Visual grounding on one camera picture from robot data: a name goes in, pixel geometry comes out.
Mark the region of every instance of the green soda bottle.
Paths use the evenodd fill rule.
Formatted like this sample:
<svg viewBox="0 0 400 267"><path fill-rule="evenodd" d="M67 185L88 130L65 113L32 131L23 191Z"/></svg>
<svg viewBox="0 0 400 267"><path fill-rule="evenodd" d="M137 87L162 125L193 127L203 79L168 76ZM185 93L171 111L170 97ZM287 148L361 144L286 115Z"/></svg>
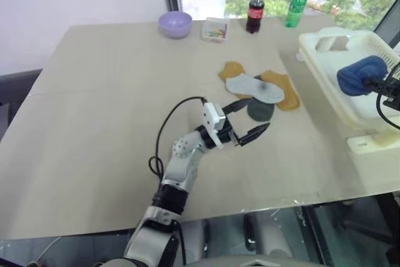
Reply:
<svg viewBox="0 0 400 267"><path fill-rule="evenodd" d="M289 28L295 28L300 21L306 7L307 0L292 0L290 2L289 11L287 12L285 25Z"/></svg>

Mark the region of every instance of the small plastic box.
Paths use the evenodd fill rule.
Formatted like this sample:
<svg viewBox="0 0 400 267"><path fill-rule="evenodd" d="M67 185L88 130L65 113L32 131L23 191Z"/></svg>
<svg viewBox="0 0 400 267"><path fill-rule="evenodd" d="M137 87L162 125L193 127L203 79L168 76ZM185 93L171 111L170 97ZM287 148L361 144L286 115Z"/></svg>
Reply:
<svg viewBox="0 0 400 267"><path fill-rule="evenodd" d="M229 19L207 18L201 29L205 41L223 43L228 38Z"/></svg>

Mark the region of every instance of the bottle label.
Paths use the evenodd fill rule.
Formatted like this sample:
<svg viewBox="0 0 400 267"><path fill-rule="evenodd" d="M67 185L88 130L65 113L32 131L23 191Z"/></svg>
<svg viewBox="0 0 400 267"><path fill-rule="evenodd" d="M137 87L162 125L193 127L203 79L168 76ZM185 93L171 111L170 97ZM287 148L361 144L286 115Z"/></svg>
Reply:
<svg viewBox="0 0 400 267"><path fill-rule="evenodd" d="M249 12L247 13L247 15L253 19L261 19L263 14L264 14L263 9L253 9L253 8L249 8Z"/></svg>
<svg viewBox="0 0 400 267"><path fill-rule="evenodd" d="M291 4L289 10L292 13L302 13L304 11L304 6L295 6L294 4Z"/></svg>

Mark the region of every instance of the coca-cola bottle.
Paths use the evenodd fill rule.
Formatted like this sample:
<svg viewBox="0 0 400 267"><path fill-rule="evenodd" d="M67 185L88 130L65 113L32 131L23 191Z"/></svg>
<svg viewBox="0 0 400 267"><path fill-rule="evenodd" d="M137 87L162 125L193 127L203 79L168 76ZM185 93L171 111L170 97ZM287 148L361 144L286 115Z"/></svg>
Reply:
<svg viewBox="0 0 400 267"><path fill-rule="evenodd" d="M264 13L264 0L250 0L249 11L247 13L246 31L253 34L260 30L261 18Z"/></svg>

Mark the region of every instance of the white wall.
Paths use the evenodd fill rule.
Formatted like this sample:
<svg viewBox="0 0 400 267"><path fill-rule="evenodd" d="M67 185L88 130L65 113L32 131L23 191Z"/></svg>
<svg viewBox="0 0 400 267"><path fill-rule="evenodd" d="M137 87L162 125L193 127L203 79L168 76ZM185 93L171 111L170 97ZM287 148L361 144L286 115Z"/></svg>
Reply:
<svg viewBox="0 0 400 267"><path fill-rule="evenodd" d="M165 0L0 0L0 76L42 68L71 25L156 21Z"/></svg>

